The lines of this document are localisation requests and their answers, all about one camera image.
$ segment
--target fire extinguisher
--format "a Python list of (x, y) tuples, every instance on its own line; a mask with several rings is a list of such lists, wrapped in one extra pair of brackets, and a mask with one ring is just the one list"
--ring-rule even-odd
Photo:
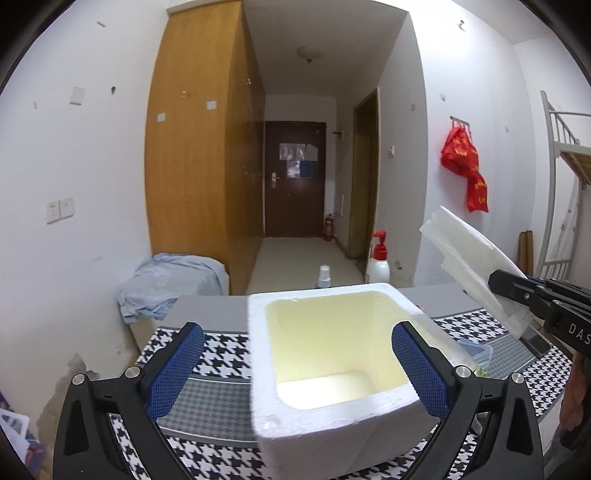
[(335, 217), (334, 215), (327, 215), (324, 219), (324, 240), (332, 242), (335, 238)]

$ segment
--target screw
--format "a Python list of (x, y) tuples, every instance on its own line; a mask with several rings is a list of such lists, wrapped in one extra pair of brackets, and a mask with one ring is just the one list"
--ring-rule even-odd
[(86, 377), (84, 376), (84, 374), (77, 374), (74, 375), (74, 378), (72, 378), (72, 383), (74, 385), (80, 385), (81, 383), (84, 383), (85, 379)]
[(140, 372), (141, 372), (141, 370), (139, 369), (139, 367), (129, 367), (125, 371), (125, 376), (127, 378), (135, 378), (139, 375)]
[(511, 379), (513, 380), (513, 382), (515, 382), (519, 385), (521, 385), (525, 381), (525, 378), (523, 378), (523, 375), (521, 375), (519, 373), (511, 374)]
[(456, 373), (458, 377), (468, 378), (470, 375), (472, 375), (472, 370), (470, 370), (468, 367), (460, 365), (456, 368)]

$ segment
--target wardrobe door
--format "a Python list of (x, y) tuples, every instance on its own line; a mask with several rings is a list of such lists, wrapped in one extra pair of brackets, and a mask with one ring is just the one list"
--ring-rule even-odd
[(239, 2), (170, 16), (154, 68), (145, 139), (153, 253), (229, 262), (225, 147)]
[(251, 138), (254, 134), (254, 122), (242, 19), (235, 35), (226, 132), (226, 217), (230, 289), (232, 294), (242, 295), (248, 288), (257, 253), (251, 235), (254, 208)]
[(246, 59), (248, 62), (248, 78), (251, 92), (251, 114), (250, 120), (253, 129), (250, 131), (249, 142), (249, 165), (252, 172), (249, 189), (251, 191), (252, 203), (249, 210), (251, 218), (251, 229), (249, 231), (254, 248), (258, 251), (262, 242), (263, 233), (263, 140), (265, 126), (265, 90), (263, 87), (258, 62), (255, 56), (254, 46), (246, 19), (243, 19)]

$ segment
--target light switch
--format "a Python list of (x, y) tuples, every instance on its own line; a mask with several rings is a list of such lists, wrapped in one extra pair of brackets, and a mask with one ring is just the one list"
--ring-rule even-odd
[(69, 218), (74, 216), (74, 199), (68, 198), (60, 200), (60, 218)]
[(49, 202), (46, 207), (45, 222), (47, 224), (57, 222), (60, 219), (60, 202)]

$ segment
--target paper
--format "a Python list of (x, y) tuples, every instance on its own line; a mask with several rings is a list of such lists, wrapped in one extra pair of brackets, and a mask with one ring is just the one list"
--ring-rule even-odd
[(0, 408), (0, 419), (4, 420), (6, 424), (12, 427), (21, 437), (27, 436), (27, 429), (29, 428), (29, 417), (20, 413), (14, 413), (10, 410)]
[(318, 149), (314, 145), (306, 145), (306, 161), (318, 161)]
[(309, 161), (303, 161), (300, 162), (300, 177), (303, 179), (310, 179), (313, 176), (313, 168), (312, 168), (312, 162)]
[(29, 449), (29, 442), (21, 437), (8, 423), (0, 418), (0, 426), (4, 431), (6, 438), (12, 445), (12, 448), (17, 453), (18, 457), (24, 462)]
[(285, 162), (285, 175), (288, 179), (299, 179), (300, 178), (300, 162), (287, 161)]
[(281, 161), (301, 161), (305, 160), (306, 145), (299, 143), (281, 143), (279, 144), (279, 160)]

